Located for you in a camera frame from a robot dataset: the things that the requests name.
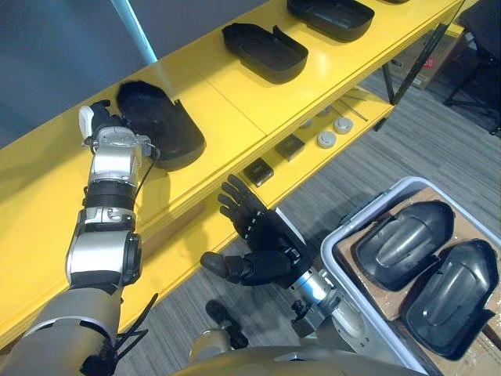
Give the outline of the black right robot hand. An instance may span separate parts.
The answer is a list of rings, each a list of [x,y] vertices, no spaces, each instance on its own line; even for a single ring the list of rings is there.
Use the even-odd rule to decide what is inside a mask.
[[[221,214],[231,221],[250,252],[224,256],[207,251],[200,258],[206,270],[233,284],[276,284],[287,289],[312,267],[303,240],[236,175],[228,176],[217,200]]]

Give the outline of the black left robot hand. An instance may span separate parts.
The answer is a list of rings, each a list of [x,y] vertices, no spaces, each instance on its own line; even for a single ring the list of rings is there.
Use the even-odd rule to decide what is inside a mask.
[[[110,104],[108,99],[102,99],[90,106],[85,105],[79,108],[78,125],[84,145],[91,146],[97,140],[102,128],[126,126],[121,116],[109,112]]]

